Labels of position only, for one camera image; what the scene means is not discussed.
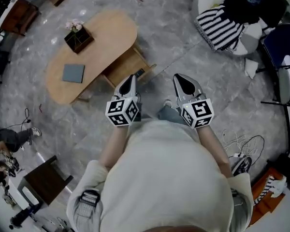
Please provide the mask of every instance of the gray notebook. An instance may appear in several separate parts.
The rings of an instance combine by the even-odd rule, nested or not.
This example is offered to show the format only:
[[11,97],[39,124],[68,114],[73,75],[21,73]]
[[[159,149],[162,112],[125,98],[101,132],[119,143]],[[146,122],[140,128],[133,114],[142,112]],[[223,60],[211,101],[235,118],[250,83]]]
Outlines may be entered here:
[[82,83],[84,68],[84,64],[65,64],[62,80],[65,82]]

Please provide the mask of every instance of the black and white striped fabric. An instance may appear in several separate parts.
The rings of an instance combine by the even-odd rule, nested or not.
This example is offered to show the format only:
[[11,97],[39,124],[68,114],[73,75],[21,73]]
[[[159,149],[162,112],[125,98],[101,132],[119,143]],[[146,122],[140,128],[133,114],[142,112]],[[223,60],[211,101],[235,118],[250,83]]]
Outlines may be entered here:
[[194,20],[194,23],[214,51],[232,52],[236,50],[246,26],[228,19],[223,11],[224,7],[220,5],[204,11]]
[[270,188],[273,186],[272,182],[274,180],[275,180],[274,177],[271,175],[267,178],[265,187],[263,191],[260,193],[260,195],[253,201],[253,206],[257,205],[261,201],[261,199],[269,192]]

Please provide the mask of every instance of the wooden coffee table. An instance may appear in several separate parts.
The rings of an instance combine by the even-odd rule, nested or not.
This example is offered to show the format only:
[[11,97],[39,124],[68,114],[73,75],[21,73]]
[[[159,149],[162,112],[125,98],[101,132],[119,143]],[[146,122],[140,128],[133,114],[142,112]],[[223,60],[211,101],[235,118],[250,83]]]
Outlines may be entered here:
[[[59,104],[69,104],[78,99],[100,74],[116,87],[128,75],[141,77],[150,70],[135,42],[137,26],[123,11],[101,12],[84,26],[94,41],[79,54],[64,44],[47,66],[46,88]],[[65,64],[85,65],[82,83],[62,81]]]

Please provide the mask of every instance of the gray pants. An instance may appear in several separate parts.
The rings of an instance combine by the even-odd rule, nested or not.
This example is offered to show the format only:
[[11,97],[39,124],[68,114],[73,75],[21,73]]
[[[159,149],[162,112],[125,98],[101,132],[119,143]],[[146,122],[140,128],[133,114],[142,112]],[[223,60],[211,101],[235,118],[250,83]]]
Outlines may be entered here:
[[175,109],[169,106],[162,107],[157,113],[157,117],[160,120],[168,120],[173,123],[182,124],[185,126],[187,125],[181,115]]
[[3,141],[6,144],[7,148],[12,152],[18,151],[19,148],[25,142],[27,142],[31,136],[31,129],[15,132],[10,129],[0,128],[0,141]]

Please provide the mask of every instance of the marble floor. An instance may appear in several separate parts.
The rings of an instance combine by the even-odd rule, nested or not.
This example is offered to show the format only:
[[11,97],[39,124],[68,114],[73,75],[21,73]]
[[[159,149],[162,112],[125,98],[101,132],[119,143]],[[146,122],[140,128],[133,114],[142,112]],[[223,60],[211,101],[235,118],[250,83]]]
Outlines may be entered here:
[[[192,0],[65,0],[54,7],[45,1],[40,6],[42,14],[26,36],[16,40],[0,86],[0,126],[21,123],[28,108],[32,124],[43,132],[32,146],[26,145],[24,151],[16,153],[22,167],[27,171],[36,167],[37,152],[44,159],[56,155],[61,171],[74,176],[68,186],[73,190],[87,163],[97,159],[102,151],[112,130],[104,116],[112,88],[98,78],[84,94],[90,98],[88,104],[58,105],[50,99],[44,78],[47,63],[64,44],[67,19],[85,22],[99,11],[112,8],[124,10],[136,22],[137,42],[144,57],[149,64],[156,64],[139,83],[142,103],[148,111],[157,112],[165,99],[175,102],[172,77],[175,73],[187,74],[200,82],[212,100],[216,115],[211,126],[220,140],[224,129],[232,129],[247,139],[258,134],[265,138],[263,153],[250,170],[252,180],[267,159],[286,151],[283,110],[260,104],[261,100],[273,97],[269,78],[260,73],[251,80],[244,74],[243,58],[212,52],[193,26],[191,3]],[[234,138],[231,131],[226,131],[223,144],[226,146]],[[261,147],[262,143],[257,141],[253,160]],[[237,151],[236,145],[232,145],[228,154]],[[65,207],[68,195],[65,190],[58,196],[60,207]]]

